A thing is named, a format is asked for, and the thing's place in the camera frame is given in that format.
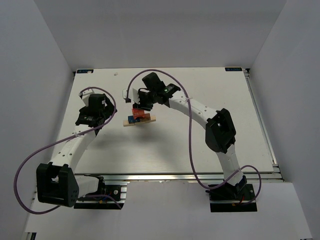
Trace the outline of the natural wood block hotel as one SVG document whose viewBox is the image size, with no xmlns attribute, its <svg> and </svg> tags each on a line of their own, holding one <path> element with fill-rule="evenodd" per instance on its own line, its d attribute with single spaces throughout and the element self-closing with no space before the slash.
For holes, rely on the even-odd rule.
<svg viewBox="0 0 320 240">
<path fill-rule="evenodd" d="M 156 117 L 155 116 L 150 116 L 146 119 L 146 123 L 151 123 L 151 122 L 155 122 L 156 121 Z"/>
</svg>

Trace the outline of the orange arch block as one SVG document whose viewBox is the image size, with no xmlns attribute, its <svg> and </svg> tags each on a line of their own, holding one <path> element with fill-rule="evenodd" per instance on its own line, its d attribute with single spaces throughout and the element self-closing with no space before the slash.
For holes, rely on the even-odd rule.
<svg viewBox="0 0 320 240">
<path fill-rule="evenodd" d="M 145 114 L 140 114 L 140 115 L 134 115 L 133 116 L 133 119 L 135 121 L 141 121 L 142 119 L 145 119 L 146 118 L 146 115 Z"/>
</svg>

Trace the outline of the brown wood block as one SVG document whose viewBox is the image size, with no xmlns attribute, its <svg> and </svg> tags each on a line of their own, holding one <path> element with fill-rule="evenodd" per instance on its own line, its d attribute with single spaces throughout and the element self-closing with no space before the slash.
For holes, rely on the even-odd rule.
<svg viewBox="0 0 320 240">
<path fill-rule="evenodd" d="M 149 113 L 145 113 L 141 118 L 140 121 L 141 122 L 147 122 L 151 120 L 151 115 Z"/>
</svg>

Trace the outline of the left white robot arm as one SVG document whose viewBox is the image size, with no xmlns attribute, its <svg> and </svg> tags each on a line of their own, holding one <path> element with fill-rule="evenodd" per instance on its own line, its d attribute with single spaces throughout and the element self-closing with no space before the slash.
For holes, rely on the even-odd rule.
<svg viewBox="0 0 320 240">
<path fill-rule="evenodd" d="M 37 198 L 41 203 L 73 207 L 88 194 L 102 192 L 102 178 L 97 175 L 75 176 L 76 167 L 90 143 L 114 113 L 115 106 L 101 93 L 85 97 L 85 106 L 79 111 L 72 139 L 67 140 L 49 163 L 36 169 Z"/>
</svg>

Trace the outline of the red roof block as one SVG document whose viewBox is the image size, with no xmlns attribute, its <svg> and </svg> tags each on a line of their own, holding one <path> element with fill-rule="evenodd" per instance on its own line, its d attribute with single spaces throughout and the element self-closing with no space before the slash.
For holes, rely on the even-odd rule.
<svg viewBox="0 0 320 240">
<path fill-rule="evenodd" d="M 142 109 L 138 109 L 138 108 L 132 108 L 132 114 L 133 115 L 143 115 L 145 112 Z"/>
</svg>

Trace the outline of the blue wood block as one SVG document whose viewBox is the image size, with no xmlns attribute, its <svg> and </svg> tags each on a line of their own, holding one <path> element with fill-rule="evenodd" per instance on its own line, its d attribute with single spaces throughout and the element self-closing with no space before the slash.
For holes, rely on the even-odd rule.
<svg viewBox="0 0 320 240">
<path fill-rule="evenodd" d="M 139 118 L 134 118 L 133 115 L 129 115 L 129 116 L 127 117 L 127 120 L 128 120 L 128 123 L 129 123 L 129 124 L 135 124 L 135 123 L 140 122 L 140 119 L 139 119 Z"/>
</svg>

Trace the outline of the small natural wood block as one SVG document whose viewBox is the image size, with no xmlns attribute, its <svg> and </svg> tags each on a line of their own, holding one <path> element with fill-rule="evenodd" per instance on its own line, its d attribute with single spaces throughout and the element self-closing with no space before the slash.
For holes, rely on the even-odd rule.
<svg viewBox="0 0 320 240">
<path fill-rule="evenodd" d="M 127 120 L 124 120 L 123 121 L 123 126 L 124 127 L 130 127 L 130 126 L 133 126 L 134 125 L 134 123 L 130 123 L 130 122 L 128 122 Z"/>
</svg>

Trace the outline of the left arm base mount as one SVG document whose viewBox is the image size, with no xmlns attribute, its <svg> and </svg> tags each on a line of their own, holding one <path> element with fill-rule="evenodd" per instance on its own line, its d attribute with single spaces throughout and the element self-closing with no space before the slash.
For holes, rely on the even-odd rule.
<svg viewBox="0 0 320 240">
<path fill-rule="evenodd" d="M 79 195 L 74 209 L 84 210 L 121 210 L 124 206 L 127 184 L 107 181 L 101 175 L 76 177 L 80 191 L 89 190 Z"/>
</svg>

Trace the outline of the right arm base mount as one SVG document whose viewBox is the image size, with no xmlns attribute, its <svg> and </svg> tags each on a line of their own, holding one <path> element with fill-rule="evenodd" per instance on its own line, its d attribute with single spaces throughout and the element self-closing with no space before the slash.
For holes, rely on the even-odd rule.
<svg viewBox="0 0 320 240">
<path fill-rule="evenodd" d="M 205 192 L 209 196 L 211 213 L 249 213 L 258 211 L 252 184 L 246 184 L 238 194 L 227 191 L 225 185 Z"/>
</svg>

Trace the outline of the orange cube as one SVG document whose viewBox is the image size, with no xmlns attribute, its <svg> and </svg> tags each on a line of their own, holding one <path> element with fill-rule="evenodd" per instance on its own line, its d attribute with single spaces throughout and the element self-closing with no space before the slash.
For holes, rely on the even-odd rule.
<svg viewBox="0 0 320 240">
<path fill-rule="evenodd" d="M 134 111 L 134 112 L 132 112 L 132 114 L 133 114 L 133 117 L 135 119 L 137 119 L 137 118 L 145 118 L 145 112 L 143 110 Z"/>
</svg>

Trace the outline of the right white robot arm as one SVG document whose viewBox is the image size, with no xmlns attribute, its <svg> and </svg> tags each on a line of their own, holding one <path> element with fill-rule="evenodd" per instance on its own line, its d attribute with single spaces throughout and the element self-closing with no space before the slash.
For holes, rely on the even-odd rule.
<svg viewBox="0 0 320 240">
<path fill-rule="evenodd" d="M 165 105 L 196 121 L 205 130 L 205 143 L 216 153 L 222 167 L 224 181 L 219 185 L 205 187 L 208 193 L 221 195 L 225 199 L 236 199 L 247 184 L 241 171 L 236 150 L 236 129 L 230 112 L 223 108 L 215 110 L 194 100 L 179 81 L 166 85 L 158 77 L 158 70 L 147 70 L 142 78 L 144 88 L 127 88 L 126 101 L 133 101 L 133 107 L 151 111 L 154 104 Z"/>
</svg>

